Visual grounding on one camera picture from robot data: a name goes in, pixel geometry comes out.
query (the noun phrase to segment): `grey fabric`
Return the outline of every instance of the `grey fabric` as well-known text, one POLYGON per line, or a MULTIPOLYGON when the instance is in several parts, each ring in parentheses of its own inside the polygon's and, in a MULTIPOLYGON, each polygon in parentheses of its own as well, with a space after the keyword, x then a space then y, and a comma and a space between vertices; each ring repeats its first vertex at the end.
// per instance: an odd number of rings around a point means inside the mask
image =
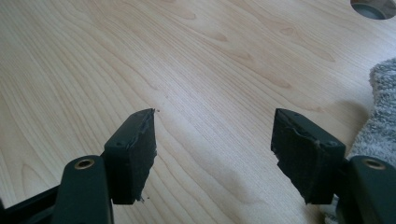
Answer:
MULTIPOLYGON (((370 118, 357 135, 348 159, 357 156, 371 156, 396 167, 396 58, 377 64, 370 73, 373 87, 374 108, 370 118)), ((326 224, 336 224, 335 207, 321 205, 326 224)))

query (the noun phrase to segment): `black clamp jaw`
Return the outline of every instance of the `black clamp jaw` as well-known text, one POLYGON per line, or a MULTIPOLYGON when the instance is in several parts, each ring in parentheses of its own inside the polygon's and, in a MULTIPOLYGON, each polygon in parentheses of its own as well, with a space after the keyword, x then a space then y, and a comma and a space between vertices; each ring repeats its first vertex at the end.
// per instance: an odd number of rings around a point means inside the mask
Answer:
POLYGON ((60 186, 5 209, 2 224, 111 224, 112 203, 133 204, 157 155, 154 109, 132 114, 105 144, 101 156, 64 167, 60 186))
POLYGON ((286 109, 276 110, 271 150, 305 203, 329 204, 334 194, 339 197, 340 224, 396 223, 396 171, 385 161, 346 160, 344 144, 286 109))

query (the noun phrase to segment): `wooden table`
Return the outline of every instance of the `wooden table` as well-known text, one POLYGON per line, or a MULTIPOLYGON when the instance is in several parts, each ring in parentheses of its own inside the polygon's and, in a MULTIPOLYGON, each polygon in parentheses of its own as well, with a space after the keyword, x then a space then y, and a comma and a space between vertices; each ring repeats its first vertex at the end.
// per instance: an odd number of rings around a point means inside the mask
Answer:
POLYGON ((145 202, 115 206, 116 223, 321 223, 276 166, 275 109, 350 148, 372 107, 369 69, 396 56, 396 18, 349 1, 2 0, 0 50, 6 207, 154 107, 145 202))

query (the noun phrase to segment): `metal rivet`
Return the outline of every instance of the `metal rivet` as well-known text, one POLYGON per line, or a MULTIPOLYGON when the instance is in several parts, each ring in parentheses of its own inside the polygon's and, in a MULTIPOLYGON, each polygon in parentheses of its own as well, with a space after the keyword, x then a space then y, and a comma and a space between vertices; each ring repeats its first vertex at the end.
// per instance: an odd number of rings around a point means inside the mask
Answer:
POLYGON ((91 166, 93 166, 94 163, 95 163, 95 161, 92 159, 81 160, 81 161, 76 162, 75 169, 76 170, 84 170, 84 169, 87 169, 87 168, 90 168, 91 166))
POLYGON ((366 166, 368 166, 368 167, 370 167, 372 169, 375 169, 375 170, 385 170, 385 169, 387 169, 387 167, 385 167, 385 165, 382 164, 382 162, 380 162, 380 161, 375 161, 375 160, 372 160, 372 159, 364 159, 363 163, 366 166))

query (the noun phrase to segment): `wood grain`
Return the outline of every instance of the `wood grain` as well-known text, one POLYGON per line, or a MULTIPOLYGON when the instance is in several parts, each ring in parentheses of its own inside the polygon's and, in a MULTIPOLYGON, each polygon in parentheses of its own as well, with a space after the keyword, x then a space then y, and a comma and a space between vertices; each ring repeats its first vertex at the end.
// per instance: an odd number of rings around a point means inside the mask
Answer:
POLYGON ((349 1, 0 3, 0 196, 58 185, 154 107, 144 203, 116 223, 322 223, 276 167, 277 107, 348 147, 372 106, 369 69, 396 54, 396 18, 349 1))

